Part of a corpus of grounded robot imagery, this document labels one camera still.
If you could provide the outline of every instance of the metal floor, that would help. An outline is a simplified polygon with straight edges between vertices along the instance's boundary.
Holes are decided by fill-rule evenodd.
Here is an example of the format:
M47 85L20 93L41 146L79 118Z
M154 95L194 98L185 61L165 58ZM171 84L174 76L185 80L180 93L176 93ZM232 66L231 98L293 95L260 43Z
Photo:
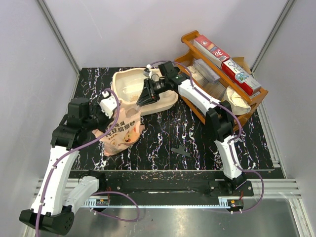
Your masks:
M245 200L246 207L255 200ZM121 218L135 218L134 209L107 209ZM285 199L264 199L249 213L230 215L202 209L142 209L142 219L126 223L94 216L80 209L67 237L299 237ZM42 237L56 235L41 233Z

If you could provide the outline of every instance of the wire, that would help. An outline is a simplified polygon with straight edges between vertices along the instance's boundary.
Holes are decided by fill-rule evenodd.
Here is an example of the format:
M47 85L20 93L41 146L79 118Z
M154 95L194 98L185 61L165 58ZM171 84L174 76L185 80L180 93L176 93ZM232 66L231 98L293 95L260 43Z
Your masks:
M78 178L78 183L79 183L79 181L80 181L80 179L82 179L84 176L87 176L87 174L82 174L79 178Z
M103 195L103 194L118 194L118 195L121 195L121 196L124 196L126 197L127 199L129 199L136 207L136 210L137 210L137 217L135 219L132 219L132 220L127 220L127 219L121 219L117 216L111 216L111 215L108 215L108 214L105 214L105 213L101 213L101 212L97 212L97 211L94 211L94 214L99 214L101 216L106 216L106 217L110 217L112 219L115 219L115 220L119 220L119 221L125 221L125 222L137 222L139 219L140 219L140 209L139 209L139 206L136 204L136 202L131 198L129 197L128 195L124 194L124 193L120 193L120 192L116 192L116 191L106 191L106 192L98 192L98 193L94 193L93 196L96 196L96 195Z
M241 190L241 192L240 192L240 198L239 198L239 200L242 200L242 198L243 198L243 190Z
M166 60L165 60L165 61L156 61L156 62L153 62L151 65L156 64L156 63L164 63L164 62L167 62L167 61L166 61ZM249 211L253 210L253 209L261 202L261 200L262 200L262 198L263 198L263 195L264 195L265 186L264 186L264 182L263 182L262 176L261 176L257 171L255 171L255 170L245 170L245 169L242 169L239 165L237 165L237 162L236 162L236 160L235 160L235 156L234 156L234 153L233 153L233 149L232 149L231 143L232 143L234 140L238 139L238 138L241 136L242 127L241 127L241 124L240 124L238 118L233 114L232 111L230 111L230 110L227 109L226 107L224 107L224 106L222 106L222 105L220 105L220 104L218 104L218 103L216 103L216 102L214 102L214 101L211 101L202 91L200 91L200 90L198 89L198 86L195 86L195 83L194 83L193 77L192 77L192 73L190 72L190 70L189 70L186 66L184 66L183 64L178 63L178 62L173 62L173 61L172 61L172 63L177 64L177 65L180 65L181 67L183 67L183 68L189 73L189 75L190 75L190 83L191 83L192 88L193 88L195 91L197 91L201 96L203 96L203 97L204 97L206 100L208 100L210 103L212 103L212 104L214 104L214 105L220 107L221 109L227 111L227 112L236 120L237 125L238 125L238 135L235 136L235 137L233 137L231 140L228 141L229 150L230 150L230 152L231 152L234 165L235 165L241 172L244 172L244 173L254 173L254 174L256 174L256 175L259 177L259 179L260 179L260 181L261 181L261 185L262 185L262 192L261 192L261 195L260 195L259 200L257 201L257 203L256 203L255 205L253 205L251 208L249 208L249 209L247 209L247 210L244 210L243 212L249 212Z
M154 73L154 74L152 74L151 80L154 80L153 75L157 75L157 77L160 79L159 75L157 73Z
M108 194L108 205L110 205L110 194Z
M43 208L43 203L44 203L44 200L45 200L45 194L46 194L46 191L47 191L47 187L48 187L48 184L49 184L49 181L50 181L50 178L54 172L54 170L56 169L57 167L57 164L63 159L65 158L66 156L69 156L71 153L75 152L75 151L78 151L82 148L85 148L87 146L90 146L91 144L93 143L96 143L97 141L99 141L100 139L102 139L103 137L105 137L115 126L115 124L117 123L118 119L119 119L119 99L117 97L117 95L114 93L114 91L112 91L111 89L109 88L106 88L104 91L108 91L109 93L111 93L114 98L115 98L115 101L117 103L117 116L116 118L114 119L114 122L113 124L110 126L110 128L101 136L95 138L94 140L86 143L86 144L83 144L82 146L79 146L79 147L76 147L70 151L68 151L67 153L63 154L54 164L53 164L53 167L52 169L50 170L48 176L47 176L47 179L45 181L45 184L44 184L44 187L43 187L43 192L41 194L41 198L40 198L40 202L41 202L41 205L39 205L39 210L38 210L38 213L37 213L37 216L36 216L36 222L35 222L35 236L36 237L40 237L40 231L39 231L39 225L40 225L40 215L41 215L41 211L42 211L42 208Z

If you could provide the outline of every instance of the black marble tabletop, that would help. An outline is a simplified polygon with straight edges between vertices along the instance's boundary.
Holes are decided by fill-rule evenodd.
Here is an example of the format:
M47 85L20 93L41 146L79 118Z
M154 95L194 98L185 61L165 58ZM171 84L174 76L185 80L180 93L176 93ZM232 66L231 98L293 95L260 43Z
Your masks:
M115 72L129 68L83 68L75 97L97 103L101 92L110 87ZM178 99L169 110L143 116L145 130L139 141L127 150L110 157L103 155L104 145L95 143L80 151L73 170L219 170L222 162L214 142L202 133L203 123ZM172 148L185 146L190 157L174 153ZM257 112L243 127L241 140L235 143L244 169L273 169Z

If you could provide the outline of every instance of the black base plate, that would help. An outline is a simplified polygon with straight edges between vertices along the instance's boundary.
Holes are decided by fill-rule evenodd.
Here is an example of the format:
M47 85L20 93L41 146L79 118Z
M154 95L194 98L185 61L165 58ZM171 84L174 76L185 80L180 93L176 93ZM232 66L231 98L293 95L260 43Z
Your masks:
M241 194L244 197L252 197L254 195L252 184L250 181L246 181L240 188L233 191L233 194L230 194L226 189L226 181L209 181L209 194L212 197L228 197L228 196L237 196L240 197Z

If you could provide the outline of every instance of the cream plastic container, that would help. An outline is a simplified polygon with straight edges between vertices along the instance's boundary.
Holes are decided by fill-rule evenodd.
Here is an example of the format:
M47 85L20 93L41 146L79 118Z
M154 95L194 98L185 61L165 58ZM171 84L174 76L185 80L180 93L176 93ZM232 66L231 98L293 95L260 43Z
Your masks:
M153 80L157 81L159 78L155 73L161 77L159 69L153 69ZM122 101L125 107L133 107L143 90L144 68L133 68L130 70L117 72L113 75L111 88ZM168 90L159 94L160 100L142 107L141 116L158 113L170 109L178 100L178 94L174 91Z

